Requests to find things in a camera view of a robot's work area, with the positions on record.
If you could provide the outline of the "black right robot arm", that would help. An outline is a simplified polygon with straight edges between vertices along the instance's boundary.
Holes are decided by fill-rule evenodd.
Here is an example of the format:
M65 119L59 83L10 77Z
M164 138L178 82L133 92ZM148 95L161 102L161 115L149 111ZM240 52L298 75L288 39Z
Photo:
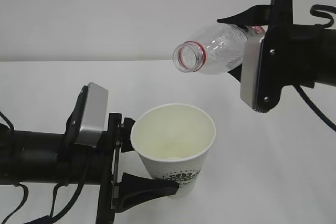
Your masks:
M271 0L255 5L218 23L267 26L264 34L245 43L242 67L234 70L240 80L240 97L253 110L266 113L279 102L285 86L335 85L335 8L313 5L311 15L329 19L326 24L293 23L293 0Z

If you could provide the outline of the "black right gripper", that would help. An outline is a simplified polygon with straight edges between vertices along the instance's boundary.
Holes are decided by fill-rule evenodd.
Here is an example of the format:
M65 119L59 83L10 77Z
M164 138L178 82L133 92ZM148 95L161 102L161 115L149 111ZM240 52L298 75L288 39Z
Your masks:
M324 27L294 24L293 0L271 0L270 5L255 5L217 22L237 26L268 25L258 77L259 112L273 109L285 86L314 87L313 60L319 52ZM242 64L227 73L241 82Z

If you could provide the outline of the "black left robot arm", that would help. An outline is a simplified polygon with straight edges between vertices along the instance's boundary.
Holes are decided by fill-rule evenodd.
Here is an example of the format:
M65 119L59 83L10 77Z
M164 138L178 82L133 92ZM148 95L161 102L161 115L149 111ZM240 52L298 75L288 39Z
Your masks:
M75 193L57 214L37 218L35 223L55 223L75 204L84 185L98 185L96 223L113 223L115 215L149 200L175 195L172 180L152 180L128 173L118 176L119 156L132 150L130 131L134 120L110 113L108 128L97 147L72 144L62 150L63 135L27 131L12 132L1 126L1 184L23 189L27 183L53 183L58 189L77 185Z

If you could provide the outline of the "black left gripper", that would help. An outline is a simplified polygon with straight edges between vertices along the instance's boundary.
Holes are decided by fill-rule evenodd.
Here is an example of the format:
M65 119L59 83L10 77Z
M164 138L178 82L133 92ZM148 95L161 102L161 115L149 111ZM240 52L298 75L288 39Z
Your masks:
M85 184L99 185L96 223L114 223L115 206L137 206L177 193L179 184L173 180L148 179L123 173L121 181L116 183L120 147L121 153L134 151L131 130L135 120L124 118L121 124L121 119L121 114L110 113L107 131L102 133L95 147L90 147L75 143L76 123L79 121L71 113L58 151L56 171L61 179L57 188L69 184L77 184L77 188L64 208L56 214L57 221L74 206ZM117 195L112 203L112 190L116 186Z

